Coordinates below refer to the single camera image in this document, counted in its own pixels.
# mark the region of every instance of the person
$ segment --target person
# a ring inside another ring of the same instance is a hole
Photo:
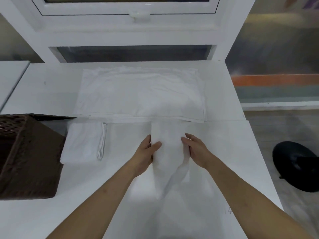
[[[248,239],[313,239],[296,221],[266,196],[242,180],[197,137],[186,133],[181,140],[190,156],[212,176]],[[132,180],[146,171],[161,143],[150,144],[148,135],[133,157],[96,192],[76,208],[47,239],[100,239]]]

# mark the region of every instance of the white towel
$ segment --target white towel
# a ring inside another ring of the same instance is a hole
[[[152,143],[162,142],[162,147],[153,155],[153,170],[156,197],[162,199],[173,185],[180,183],[189,171],[189,147],[181,142],[188,122],[152,122]]]
[[[103,158],[107,125],[103,122],[71,121],[61,163],[84,163]]]
[[[84,70],[73,113],[132,123],[158,117],[203,122],[205,112],[197,69],[122,66]]]

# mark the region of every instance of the brown basket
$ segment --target brown basket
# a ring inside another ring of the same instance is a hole
[[[65,137],[31,116],[54,120],[45,115],[0,116],[0,199],[44,199],[56,194]]]

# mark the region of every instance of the black round object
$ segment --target black round object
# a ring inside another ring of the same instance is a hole
[[[296,142],[278,143],[272,159],[280,175],[292,186],[306,192],[319,191],[319,157]]]

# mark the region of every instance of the person's left hand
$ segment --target person's left hand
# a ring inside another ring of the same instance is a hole
[[[146,138],[138,146],[133,157],[128,161],[129,165],[134,169],[135,177],[141,175],[146,171],[148,166],[153,161],[153,153],[156,152],[161,146],[161,142],[153,145],[150,144],[151,136],[147,135]]]

